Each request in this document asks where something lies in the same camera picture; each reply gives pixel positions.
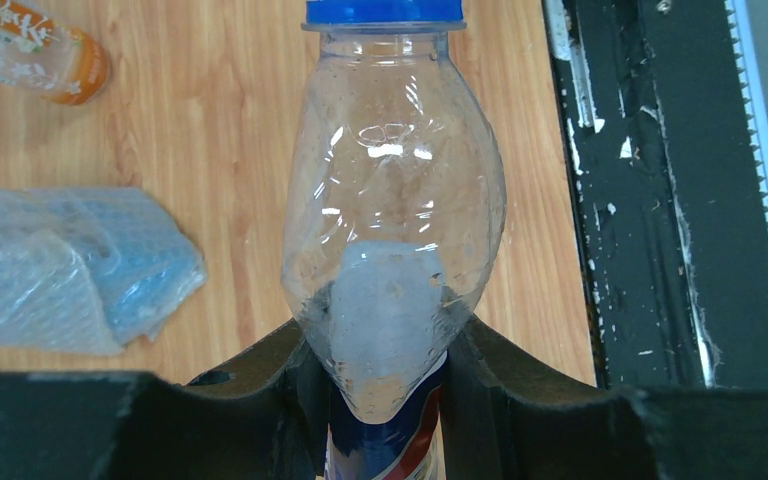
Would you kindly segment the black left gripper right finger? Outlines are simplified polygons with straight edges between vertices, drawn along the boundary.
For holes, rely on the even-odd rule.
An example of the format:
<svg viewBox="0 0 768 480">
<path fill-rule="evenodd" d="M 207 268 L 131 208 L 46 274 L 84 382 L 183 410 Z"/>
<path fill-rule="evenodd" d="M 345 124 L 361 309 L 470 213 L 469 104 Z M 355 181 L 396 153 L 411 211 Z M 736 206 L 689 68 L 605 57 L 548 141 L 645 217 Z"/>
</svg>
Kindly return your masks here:
<svg viewBox="0 0 768 480">
<path fill-rule="evenodd" d="M 768 390 L 569 377 L 477 318 L 448 350 L 451 479 L 768 479 Z"/>
</svg>

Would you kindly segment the orange tea bottle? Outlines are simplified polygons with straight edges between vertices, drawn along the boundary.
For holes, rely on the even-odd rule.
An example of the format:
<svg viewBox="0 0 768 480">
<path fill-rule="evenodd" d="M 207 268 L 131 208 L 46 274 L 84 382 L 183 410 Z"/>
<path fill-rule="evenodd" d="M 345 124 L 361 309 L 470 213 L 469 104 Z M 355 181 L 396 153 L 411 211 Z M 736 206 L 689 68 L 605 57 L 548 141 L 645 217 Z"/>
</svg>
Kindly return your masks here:
<svg viewBox="0 0 768 480">
<path fill-rule="evenodd" d="M 27 1 L 0 0 L 0 83 L 77 106 L 106 85 L 107 52 L 80 28 Z"/>
</svg>

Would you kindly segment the blue bottle cap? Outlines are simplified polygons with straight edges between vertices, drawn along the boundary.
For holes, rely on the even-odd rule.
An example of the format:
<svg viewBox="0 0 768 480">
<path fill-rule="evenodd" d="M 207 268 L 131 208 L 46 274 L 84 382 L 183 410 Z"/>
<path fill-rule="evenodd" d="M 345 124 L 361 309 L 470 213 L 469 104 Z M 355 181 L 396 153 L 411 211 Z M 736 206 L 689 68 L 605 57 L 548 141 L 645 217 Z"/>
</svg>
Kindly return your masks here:
<svg viewBox="0 0 768 480">
<path fill-rule="evenodd" d="M 463 29 L 463 2 L 460 0 L 327 0 L 306 1 L 307 30 L 383 25 L 440 26 Z"/>
</svg>

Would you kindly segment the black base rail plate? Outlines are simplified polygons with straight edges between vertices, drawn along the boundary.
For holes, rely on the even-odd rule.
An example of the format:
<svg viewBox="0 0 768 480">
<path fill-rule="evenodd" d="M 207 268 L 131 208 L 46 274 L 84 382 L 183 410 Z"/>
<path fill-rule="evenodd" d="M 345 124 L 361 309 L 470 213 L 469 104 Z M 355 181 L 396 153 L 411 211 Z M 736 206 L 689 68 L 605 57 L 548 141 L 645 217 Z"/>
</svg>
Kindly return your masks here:
<svg viewBox="0 0 768 480">
<path fill-rule="evenodd" d="M 768 389 L 768 1 L 547 1 L 597 384 Z"/>
</svg>

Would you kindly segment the clear Pepsi bottle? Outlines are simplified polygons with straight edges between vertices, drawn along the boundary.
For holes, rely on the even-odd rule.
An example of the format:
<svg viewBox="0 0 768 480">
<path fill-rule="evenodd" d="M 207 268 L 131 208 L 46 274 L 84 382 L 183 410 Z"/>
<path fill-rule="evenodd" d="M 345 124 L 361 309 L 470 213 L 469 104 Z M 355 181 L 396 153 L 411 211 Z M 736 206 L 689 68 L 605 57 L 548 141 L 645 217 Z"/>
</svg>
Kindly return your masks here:
<svg viewBox="0 0 768 480">
<path fill-rule="evenodd" d="M 318 24 L 294 151 L 281 283 L 333 380 L 328 479 L 438 479 L 449 345 L 506 215 L 492 127 L 451 22 Z"/>
</svg>

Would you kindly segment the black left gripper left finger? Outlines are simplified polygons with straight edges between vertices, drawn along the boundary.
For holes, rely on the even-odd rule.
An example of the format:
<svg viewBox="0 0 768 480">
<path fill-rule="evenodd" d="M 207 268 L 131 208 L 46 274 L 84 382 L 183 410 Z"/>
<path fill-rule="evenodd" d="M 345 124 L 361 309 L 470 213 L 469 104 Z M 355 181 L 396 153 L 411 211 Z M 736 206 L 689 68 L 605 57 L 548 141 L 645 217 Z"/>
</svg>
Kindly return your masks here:
<svg viewBox="0 0 768 480">
<path fill-rule="evenodd" d="M 330 390 L 294 322 L 185 385 L 0 371 L 0 479 L 312 479 Z"/>
</svg>

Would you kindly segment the blue item in plastic bag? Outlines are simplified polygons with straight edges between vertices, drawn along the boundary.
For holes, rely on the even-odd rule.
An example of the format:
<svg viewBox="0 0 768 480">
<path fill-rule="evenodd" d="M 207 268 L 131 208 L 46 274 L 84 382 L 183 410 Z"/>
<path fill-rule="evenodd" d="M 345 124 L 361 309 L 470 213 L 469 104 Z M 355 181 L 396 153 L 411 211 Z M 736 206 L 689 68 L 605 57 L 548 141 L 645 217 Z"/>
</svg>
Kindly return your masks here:
<svg viewBox="0 0 768 480">
<path fill-rule="evenodd" d="M 0 346 L 116 355 L 155 337 L 206 278 L 140 189 L 0 189 Z"/>
</svg>

